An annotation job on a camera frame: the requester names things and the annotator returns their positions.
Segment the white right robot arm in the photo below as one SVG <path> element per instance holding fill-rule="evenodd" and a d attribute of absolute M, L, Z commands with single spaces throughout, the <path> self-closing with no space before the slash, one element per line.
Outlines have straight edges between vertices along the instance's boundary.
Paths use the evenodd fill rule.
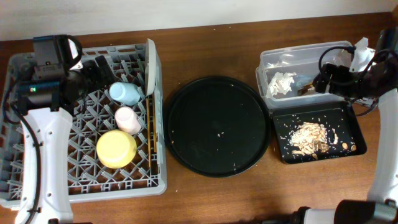
<path fill-rule="evenodd" d="M 381 130 L 376 173 L 365 201 L 342 200 L 335 209 L 300 207 L 289 223 L 397 223 L 397 28 L 381 31 L 375 53 L 347 47 L 350 68 L 320 62 L 315 91 L 328 91 L 354 103 L 373 99 L 379 108 Z"/>

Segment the pink plastic cup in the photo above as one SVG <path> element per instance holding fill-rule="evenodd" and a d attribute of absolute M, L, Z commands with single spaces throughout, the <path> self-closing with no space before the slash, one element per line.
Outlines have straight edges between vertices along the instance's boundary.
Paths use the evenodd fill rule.
<path fill-rule="evenodd" d="M 141 130 L 138 116 L 130 107 L 123 106 L 117 109 L 114 118 L 118 128 L 121 131 L 124 131 L 130 135 L 134 135 Z"/>

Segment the white tissue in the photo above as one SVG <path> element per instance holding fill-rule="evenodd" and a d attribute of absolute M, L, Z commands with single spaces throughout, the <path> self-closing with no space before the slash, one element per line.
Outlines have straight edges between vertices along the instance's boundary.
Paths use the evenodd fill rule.
<path fill-rule="evenodd" d="M 296 73 L 275 73 L 268 85 L 268 91 L 266 96 L 268 98 L 271 98 L 278 93 L 286 95 L 289 91 L 292 90 L 291 84 L 295 83 L 294 76 L 296 75 Z"/>

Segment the food scraps pile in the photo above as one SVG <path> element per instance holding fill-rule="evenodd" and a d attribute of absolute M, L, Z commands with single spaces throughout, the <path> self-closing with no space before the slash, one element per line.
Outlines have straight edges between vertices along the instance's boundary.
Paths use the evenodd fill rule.
<path fill-rule="evenodd" d="M 340 125 L 336 129 L 321 123 L 304 122 L 290 135 L 289 145 L 293 147 L 290 154 L 294 158 L 309 156 L 318 160 L 320 156 L 336 156 L 338 151 L 344 155 L 356 152 L 358 147 L 353 138 L 344 140 L 346 132 L 338 134 L 339 130 Z"/>

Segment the yellow bowl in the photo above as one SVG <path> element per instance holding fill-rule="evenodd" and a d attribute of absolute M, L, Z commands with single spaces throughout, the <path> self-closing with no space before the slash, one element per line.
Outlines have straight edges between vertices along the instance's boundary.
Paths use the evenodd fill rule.
<path fill-rule="evenodd" d="M 99 161 L 106 167 L 118 169 L 128 165 L 137 152 L 135 139 L 128 133 L 112 130 L 104 133 L 96 143 Z"/>

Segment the wooden chopstick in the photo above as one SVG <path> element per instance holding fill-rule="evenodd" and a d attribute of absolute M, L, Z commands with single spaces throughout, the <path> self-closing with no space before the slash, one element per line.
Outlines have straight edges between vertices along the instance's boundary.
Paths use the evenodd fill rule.
<path fill-rule="evenodd" d="M 153 125 L 153 142 L 154 152 L 157 153 L 157 133 L 156 133 L 156 109 L 155 109 L 155 93 L 152 94 L 152 125 Z"/>
<path fill-rule="evenodd" d="M 147 120 L 147 147 L 148 147 L 148 161 L 149 170 L 152 170 L 152 153 L 151 153 L 151 131 L 150 131 L 150 103 L 149 99 L 146 98 L 146 120 Z"/>

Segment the grey round plate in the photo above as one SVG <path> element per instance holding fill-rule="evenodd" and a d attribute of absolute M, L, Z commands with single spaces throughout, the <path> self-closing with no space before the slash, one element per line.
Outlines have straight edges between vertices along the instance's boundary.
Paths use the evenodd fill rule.
<path fill-rule="evenodd" d="M 146 42 L 146 67 L 145 67 L 145 91 L 146 96 L 153 94 L 155 88 L 155 77 L 157 69 L 157 52 L 155 43 L 151 39 Z"/>

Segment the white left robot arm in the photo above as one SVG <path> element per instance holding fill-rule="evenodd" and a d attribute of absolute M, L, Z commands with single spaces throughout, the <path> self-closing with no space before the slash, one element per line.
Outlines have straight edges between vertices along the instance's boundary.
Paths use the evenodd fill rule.
<path fill-rule="evenodd" d="M 35 65 L 17 84 L 13 112 L 24 132 L 24 168 L 16 223 L 71 223 L 67 151 L 78 100 L 116 81 L 104 56 L 81 62 L 72 35 L 33 39 Z"/>

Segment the light blue plastic cup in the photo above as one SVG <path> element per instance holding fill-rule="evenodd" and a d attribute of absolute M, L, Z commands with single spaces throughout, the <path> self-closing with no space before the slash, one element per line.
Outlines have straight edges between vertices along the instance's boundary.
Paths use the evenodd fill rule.
<path fill-rule="evenodd" d="M 138 86 L 133 83 L 113 83 L 109 88 L 109 94 L 113 100 L 128 106 L 135 105 L 141 99 Z"/>

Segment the gold brown snack wrapper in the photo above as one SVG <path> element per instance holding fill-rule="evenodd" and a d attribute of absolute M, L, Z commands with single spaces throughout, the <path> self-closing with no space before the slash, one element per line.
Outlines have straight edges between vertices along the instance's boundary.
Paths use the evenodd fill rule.
<path fill-rule="evenodd" d="M 315 87 L 312 84 L 305 85 L 298 89 L 298 96 L 313 95 L 316 94 Z"/>

